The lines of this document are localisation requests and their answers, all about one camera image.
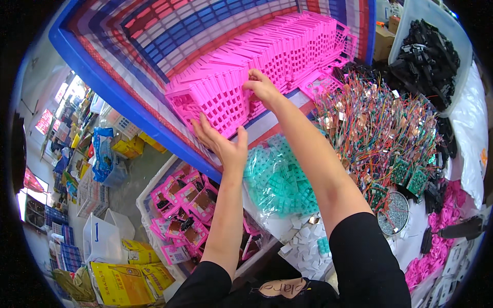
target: black cable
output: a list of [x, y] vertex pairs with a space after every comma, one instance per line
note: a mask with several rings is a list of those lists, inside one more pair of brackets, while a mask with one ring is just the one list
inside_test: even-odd
[[32, 115], [34, 115], [34, 112], [32, 112], [32, 111], [29, 109], [29, 107], [26, 105], [26, 102], [25, 102], [23, 99], [21, 99], [21, 102], [23, 102], [23, 103], [24, 103], [24, 106], [26, 106], [26, 108], [29, 110], [29, 112], [30, 112]]

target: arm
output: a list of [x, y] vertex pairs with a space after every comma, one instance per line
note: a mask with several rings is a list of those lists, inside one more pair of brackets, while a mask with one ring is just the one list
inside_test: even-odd
[[410, 307], [411, 297], [370, 206], [330, 143], [259, 71], [246, 89], [279, 120], [291, 150], [317, 197], [337, 271], [343, 307]]
[[242, 178], [247, 162], [247, 132], [240, 126], [238, 143], [233, 143], [212, 128], [204, 114], [200, 115], [200, 124], [195, 120], [192, 124], [199, 140], [218, 156], [224, 170], [201, 261], [216, 263], [233, 280], [243, 236]]
[[307, 117], [256, 69], [251, 69], [246, 89], [255, 92], [277, 117], [291, 150], [310, 181], [330, 237], [335, 226], [359, 212], [373, 213], [351, 180], [330, 143]]

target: black shirt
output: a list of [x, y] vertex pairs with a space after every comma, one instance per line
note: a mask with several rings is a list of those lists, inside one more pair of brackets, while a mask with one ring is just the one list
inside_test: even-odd
[[230, 293], [231, 278], [204, 261], [166, 304], [174, 307], [411, 307], [404, 273], [377, 219], [358, 213], [341, 221], [329, 240], [339, 296], [324, 281], [259, 282]]

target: hand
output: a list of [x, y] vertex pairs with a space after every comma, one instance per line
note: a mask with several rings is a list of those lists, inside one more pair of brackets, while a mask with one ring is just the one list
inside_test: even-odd
[[224, 172], [243, 174], [248, 156], [248, 133], [243, 126], [238, 127], [238, 142], [234, 143], [212, 128], [203, 113], [200, 113], [200, 124], [192, 119], [192, 125], [199, 141], [217, 155]]
[[243, 84], [243, 90], [253, 90], [254, 94], [249, 100], [262, 101], [270, 111], [273, 111], [273, 105], [280, 101], [279, 98], [282, 97], [282, 94], [270, 81], [269, 77], [254, 68], [248, 71], [248, 81]]

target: green circuit board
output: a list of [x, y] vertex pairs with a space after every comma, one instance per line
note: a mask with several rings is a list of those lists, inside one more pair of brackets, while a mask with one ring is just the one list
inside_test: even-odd
[[392, 166], [390, 180], [392, 183], [404, 185], [409, 178], [409, 163], [403, 159], [397, 158]]
[[416, 172], [413, 173], [407, 184], [407, 190], [419, 197], [423, 192], [426, 182], [428, 181], [428, 175], [422, 171], [421, 166], [416, 167]]
[[375, 210], [379, 206], [379, 203], [387, 196], [387, 193], [388, 188], [377, 183], [372, 184], [366, 195], [366, 201], [372, 210]]

